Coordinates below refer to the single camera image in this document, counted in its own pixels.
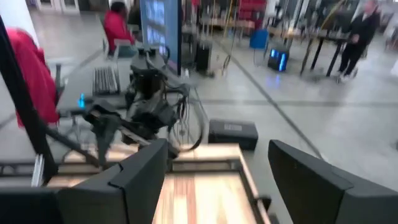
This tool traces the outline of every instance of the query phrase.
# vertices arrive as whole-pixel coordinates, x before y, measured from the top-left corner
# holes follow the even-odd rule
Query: wooden board
[[[124,159],[137,151],[135,146],[114,145],[108,159]],[[71,153],[65,159],[69,162],[82,161],[78,154]],[[203,145],[194,151],[182,153],[177,160],[220,160],[239,159],[254,197],[258,196],[256,186],[243,159],[241,150],[235,144]],[[55,177],[49,187],[73,187],[84,181],[84,177]],[[265,224],[270,224],[264,205],[258,201]],[[161,223],[256,223],[246,197],[239,174],[168,174],[160,193],[155,224]]]

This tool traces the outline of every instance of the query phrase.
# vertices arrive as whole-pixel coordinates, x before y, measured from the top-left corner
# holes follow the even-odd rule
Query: man in black suit
[[[339,81],[349,79],[356,63],[372,41],[379,23],[380,14],[377,13],[377,1],[370,0],[365,3],[364,11],[355,17],[349,26],[350,41],[341,56],[338,70]]]

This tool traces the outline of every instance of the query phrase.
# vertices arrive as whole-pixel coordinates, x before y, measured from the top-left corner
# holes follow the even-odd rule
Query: black monitor
[[[170,49],[169,68],[181,75],[182,3],[177,0],[140,0],[144,47],[165,44]]]

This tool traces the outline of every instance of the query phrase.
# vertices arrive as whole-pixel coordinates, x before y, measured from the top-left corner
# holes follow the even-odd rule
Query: wooden platform
[[[114,145],[108,154],[109,159],[124,159],[134,152],[136,147]],[[75,153],[67,156],[67,162],[81,161]],[[181,154],[175,161],[176,169],[222,169],[225,164],[210,161],[237,160],[247,180],[249,191],[258,196],[257,189],[248,171],[238,145],[214,144],[200,146],[198,149]],[[189,161],[208,161],[209,163],[189,164]],[[72,187],[88,177],[57,177],[49,186]],[[261,201],[253,207],[259,213],[257,217],[269,224],[266,210]],[[190,172],[167,174],[154,215],[153,223],[258,223],[244,188],[244,181],[237,172]]]

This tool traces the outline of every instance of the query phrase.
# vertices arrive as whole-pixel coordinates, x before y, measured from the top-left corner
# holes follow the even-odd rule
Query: glass door
[[[58,0],[61,1],[62,11],[66,13],[79,13],[78,0]]]
[[[55,10],[54,1],[59,1],[59,0],[36,0],[36,3],[37,7],[41,11],[54,11]]]

